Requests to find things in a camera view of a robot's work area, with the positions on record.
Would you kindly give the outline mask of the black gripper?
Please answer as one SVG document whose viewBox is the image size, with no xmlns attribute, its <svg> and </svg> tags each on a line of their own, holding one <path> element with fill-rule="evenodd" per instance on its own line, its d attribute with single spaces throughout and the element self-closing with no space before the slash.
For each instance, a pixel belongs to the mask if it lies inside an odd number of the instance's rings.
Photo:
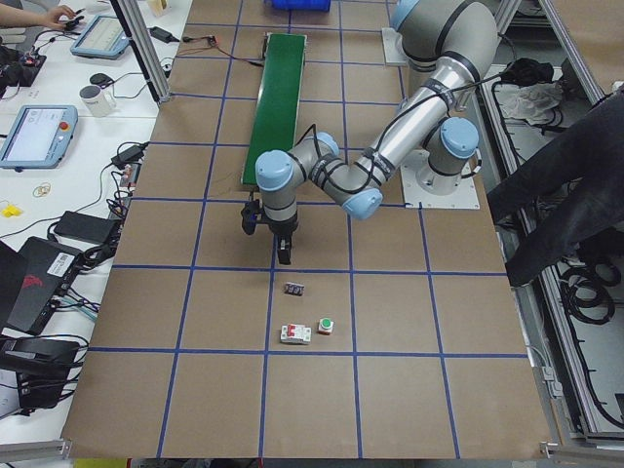
<svg viewBox="0 0 624 468">
<path fill-rule="evenodd" d="M 292 264 L 292 236 L 298 227 L 298 217 L 292 216 L 286 220 L 268 219 L 269 230 L 277 242 L 278 261 L 282 265 Z"/>
</svg>

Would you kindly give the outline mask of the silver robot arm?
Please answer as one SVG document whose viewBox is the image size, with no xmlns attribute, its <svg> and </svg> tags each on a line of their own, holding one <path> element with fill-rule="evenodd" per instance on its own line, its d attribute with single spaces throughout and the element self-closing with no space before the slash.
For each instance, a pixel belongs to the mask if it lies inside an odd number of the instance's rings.
<svg viewBox="0 0 624 468">
<path fill-rule="evenodd" d="M 261 153 L 254 164 L 260 197 L 243 211 L 245 229 L 267 225 L 283 265 L 291 262 L 303 183 L 319 187 L 351 217 L 367 219 L 382 203 L 382 185 L 412 151 L 427 151 L 417 182 L 435 195 L 452 192 L 477 151 L 475 125 L 451 112 L 484 81 L 494 59 L 499 37 L 491 10 L 480 1 L 400 1 L 391 27 L 409 65 L 429 76 L 361 156 L 345 162 L 329 134 L 313 131 L 288 150 Z"/>
</svg>

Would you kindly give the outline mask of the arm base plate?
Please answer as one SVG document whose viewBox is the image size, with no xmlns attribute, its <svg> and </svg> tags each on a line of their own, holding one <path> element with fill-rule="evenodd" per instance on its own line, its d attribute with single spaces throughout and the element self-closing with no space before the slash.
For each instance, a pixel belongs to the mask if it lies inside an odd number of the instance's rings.
<svg viewBox="0 0 624 468">
<path fill-rule="evenodd" d="M 466 160 L 459 175 L 438 175 L 429 166 L 426 150 L 413 150 L 402 162 L 400 176 L 404 203 L 412 209 L 478 210 L 480 206 L 471 164 L 479 150 Z"/>
<path fill-rule="evenodd" d="M 403 36 L 391 27 L 381 29 L 384 60 L 387 65 L 414 67 L 403 49 Z"/>
</svg>

